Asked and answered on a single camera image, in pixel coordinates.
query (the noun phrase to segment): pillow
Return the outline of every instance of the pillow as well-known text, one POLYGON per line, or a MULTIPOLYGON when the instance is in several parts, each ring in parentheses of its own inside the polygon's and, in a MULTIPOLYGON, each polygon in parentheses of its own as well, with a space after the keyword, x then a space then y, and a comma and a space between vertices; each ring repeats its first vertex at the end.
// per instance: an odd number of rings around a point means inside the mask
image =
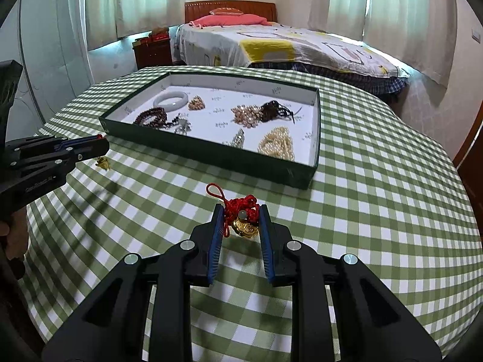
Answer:
POLYGON ((200 17, 195 21, 190 21, 191 26, 203 28, 213 26, 250 26, 253 24, 261 24, 262 26, 271 26, 265 17, 244 13, 240 16, 233 15, 208 15, 200 17))
POLYGON ((236 8, 216 8, 210 11, 210 15, 240 16, 243 15, 243 12, 236 8))

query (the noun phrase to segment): tablecloth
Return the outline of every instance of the tablecloth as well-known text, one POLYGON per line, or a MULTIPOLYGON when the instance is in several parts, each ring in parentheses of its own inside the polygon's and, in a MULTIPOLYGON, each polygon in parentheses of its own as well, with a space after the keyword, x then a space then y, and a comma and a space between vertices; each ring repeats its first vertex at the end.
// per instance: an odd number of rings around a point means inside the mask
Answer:
MULTIPOLYGON (((254 194, 274 222, 318 253, 356 254, 443 353, 458 341, 483 304, 483 255, 467 194, 441 145, 368 93, 299 72, 154 67, 92 86, 40 133, 102 133, 99 115, 168 71, 318 87, 321 144, 312 185, 302 191, 107 135, 111 170, 95 167, 95 160, 78 163, 66 185, 28 207, 31 241, 21 286, 45 339, 125 254, 163 253, 209 221, 218 201, 205 187, 216 182, 228 198, 254 194)), ((193 287, 191 305, 194 360, 289 360, 291 289, 268 284, 259 240, 225 238, 213 286, 193 287)))

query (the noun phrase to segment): white curtain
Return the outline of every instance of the white curtain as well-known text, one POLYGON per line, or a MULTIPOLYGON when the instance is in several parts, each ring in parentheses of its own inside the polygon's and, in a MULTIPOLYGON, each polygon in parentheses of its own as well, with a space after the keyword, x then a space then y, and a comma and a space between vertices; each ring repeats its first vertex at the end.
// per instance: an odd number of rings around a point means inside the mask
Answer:
POLYGON ((456 29, 456 0, 370 0, 363 40, 446 87, 456 29))
POLYGON ((184 0, 86 0, 88 49, 184 22, 184 0))
POLYGON ((367 0, 312 0, 311 30, 362 40, 367 0))

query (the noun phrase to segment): red cord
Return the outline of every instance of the red cord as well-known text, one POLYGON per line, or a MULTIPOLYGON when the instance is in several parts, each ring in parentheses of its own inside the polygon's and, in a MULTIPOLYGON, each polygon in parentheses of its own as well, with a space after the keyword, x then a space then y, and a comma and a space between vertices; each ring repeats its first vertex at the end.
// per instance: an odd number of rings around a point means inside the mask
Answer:
POLYGON ((214 183, 206 185, 206 192, 210 196, 223 200, 223 203, 225 204, 225 228, 223 231, 223 235, 225 237, 230 236, 229 225, 238 217, 238 213, 242 209, 244 209, 247 213, 248 222, 254 223, 254 224, 258 223, 258 210, 260 208, 260 205, 257 204, 257 199, 255 198, 255 196, 253 196, 253 194, 249 194, 243 199, 227 200, 225 198, 225 194, 223 193, 223 190, 217 184, 214 184, 214 183), (217 187, 221 195, 211 193, 210 186, 217 187))

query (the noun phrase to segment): white bangle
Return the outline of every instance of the white bangle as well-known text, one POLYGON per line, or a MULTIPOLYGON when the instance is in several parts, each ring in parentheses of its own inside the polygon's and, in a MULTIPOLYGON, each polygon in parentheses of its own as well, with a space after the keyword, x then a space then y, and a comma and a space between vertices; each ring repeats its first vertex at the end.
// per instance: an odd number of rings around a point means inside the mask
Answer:
POLYGON ((156 96, 156 98, 153 101, 153 107, 162 107, 166 113, 169 113, 170 111, 175 111, 182 108, 187 103, 188 103, 187 93, 183 93, 182 91, 171 91, 170 93, 160 94, 156 96), (180 98, 180 99, 178 99, 175 102, 166 103, 166 105, 160 104, 162 101, 165 101, 166 99, 172 99, 172 98, 180 98))

